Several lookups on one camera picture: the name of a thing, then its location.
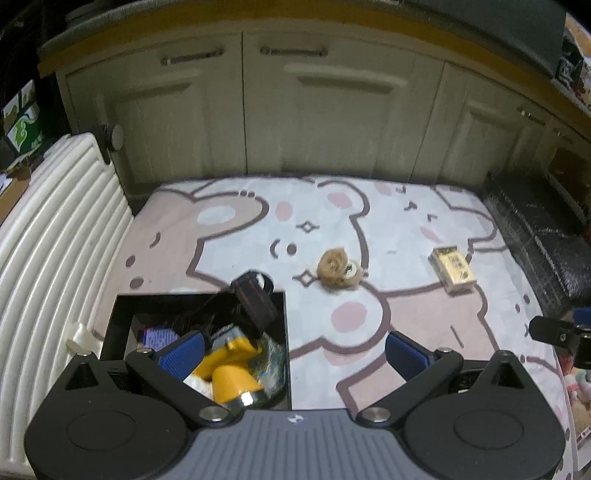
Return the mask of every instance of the blue gripper pad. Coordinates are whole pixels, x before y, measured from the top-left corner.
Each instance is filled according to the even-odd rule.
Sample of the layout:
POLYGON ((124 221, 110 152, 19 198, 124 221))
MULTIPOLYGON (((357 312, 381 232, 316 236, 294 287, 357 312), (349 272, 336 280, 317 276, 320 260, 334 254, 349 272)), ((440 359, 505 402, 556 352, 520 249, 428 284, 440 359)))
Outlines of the blue gripper pad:
POLYGON ((429 357, 419 348, 401 333, 390 332, 386 337, 386 360, 406 381, 429 366, 429 357))
POLYGON ((199 332, 189 332, 154 355, 154 361, 169 374, 184 380, 205 356, 205 341, 199 332))
POLYGON ((573 321, 575 325, 591 326, 591 307, 575 309, 573 312, 573 321))

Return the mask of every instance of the bear print rug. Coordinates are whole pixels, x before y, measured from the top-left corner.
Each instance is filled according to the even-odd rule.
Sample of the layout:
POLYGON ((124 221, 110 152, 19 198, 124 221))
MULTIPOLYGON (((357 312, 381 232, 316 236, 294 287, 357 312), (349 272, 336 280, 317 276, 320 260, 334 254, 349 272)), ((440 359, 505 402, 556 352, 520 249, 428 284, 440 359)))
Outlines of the bear print rug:
MULTIPOLYGON (((554 351, 528 334, 540 307, 473 193, 316 176, 161 186, 114 260, 94 330, 105 334, 119 293, 213 292, 250 269, 285 291, 293 409, 356 414, 399 387, 384 356, 386 335, 399 330, 468 359, 513 351, 572 437, 554 351), (446 245, 470 261, 472 293, 449 297, 428 263, 446 245), (358 288, 327 291, 317 279, 318 260, 334 247, 364 268, 358 288)), ((557 479, 571 476, 570 442, 567 450, 557 479)))

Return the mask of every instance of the plush toy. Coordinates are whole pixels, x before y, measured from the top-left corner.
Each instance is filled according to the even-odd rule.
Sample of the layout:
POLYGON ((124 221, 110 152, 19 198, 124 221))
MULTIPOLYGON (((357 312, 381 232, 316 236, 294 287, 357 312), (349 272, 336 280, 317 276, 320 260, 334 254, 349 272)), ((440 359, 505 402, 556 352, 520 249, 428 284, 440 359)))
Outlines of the plush toy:
POLYGON ((591 384, 587 382, 587 372, 578 368, 573 368, 571 374, 577 379, 579 391, 577 398, 583 403, 591 401, 591 384))
POLYGON ((330 288, 353 287, 363 278, 363 268, 350 260, 342 247, 324 252, 318 262, 317 273, 322 284, 330 288))
POLYGON ((564 386, 566 387, 566 391, 569 394, 569 399, 571 403, 573 402, 573 400, 580 401, 579 384, 577 383, 577 379, 573 374, 564 376, 564 386))

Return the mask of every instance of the metal screw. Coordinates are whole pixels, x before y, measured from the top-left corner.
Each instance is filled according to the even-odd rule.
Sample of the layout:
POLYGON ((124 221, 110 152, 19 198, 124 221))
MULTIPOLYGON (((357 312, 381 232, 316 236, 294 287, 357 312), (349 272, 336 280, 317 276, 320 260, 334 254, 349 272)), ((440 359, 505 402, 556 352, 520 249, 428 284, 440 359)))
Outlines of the metal screw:
POLYGON ((228 412, 225 408, 220 407, 219 405, 211 405, 209 407, 202 408, 199 411, 199 416, 203 420, 207 421, 222 421, 225 419, 230 412, 228 412))
POLYGON ((361 412, 361 416, 371 423, 382 423, 390 418, 390 412, 383 407, 368 407, 361 412))

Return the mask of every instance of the small brown plush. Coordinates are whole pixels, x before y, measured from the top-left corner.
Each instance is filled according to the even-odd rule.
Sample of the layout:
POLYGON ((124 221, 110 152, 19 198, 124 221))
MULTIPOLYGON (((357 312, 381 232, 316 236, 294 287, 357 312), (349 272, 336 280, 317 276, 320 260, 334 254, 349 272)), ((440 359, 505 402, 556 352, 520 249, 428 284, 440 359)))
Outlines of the small brown plush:
POLYGON ((363 268, 348 259, 343 247, 324 252, 318 262, 317 273, 322 284, 330 288, 353 287, 363 278, 363 268))

